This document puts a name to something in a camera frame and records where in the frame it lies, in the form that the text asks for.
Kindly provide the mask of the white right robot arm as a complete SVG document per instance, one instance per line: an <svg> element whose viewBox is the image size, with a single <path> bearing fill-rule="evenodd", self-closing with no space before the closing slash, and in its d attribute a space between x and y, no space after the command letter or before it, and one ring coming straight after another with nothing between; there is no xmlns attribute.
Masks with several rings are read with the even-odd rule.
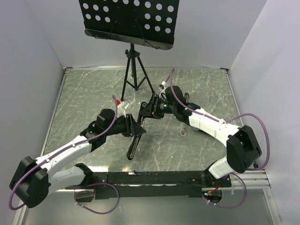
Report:
<svg viewBox="0 0 300 225"><path fill-rule="evenodd" d="M189 102L178 86L167 87L161 95L153 94L139 116L161 119L173 114L184 124L197 128L215 138L226 147L226 156L205 169L205 183L216 186L222 178L233 173L244 173L262 154L253 129L226 123L200 106Z"/></svg>

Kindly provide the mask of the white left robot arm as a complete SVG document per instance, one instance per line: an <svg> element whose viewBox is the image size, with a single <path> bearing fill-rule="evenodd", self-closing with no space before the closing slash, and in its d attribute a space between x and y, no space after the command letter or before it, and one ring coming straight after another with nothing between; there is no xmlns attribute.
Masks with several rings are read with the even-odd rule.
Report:
<svg viewBox="0 0 300 225"><path fill-rule="evenodd" d="M93 171L83 163L64 170L67 164L87 155L106 142L111 135L133 137L145 134L131 114L117 116L112 109L103 109L75 139L59 149L32 159L25 157L9 184L10 199L17 195L28 208L39 205L49 194L70 186L88 188L93 182Z"/></svg>

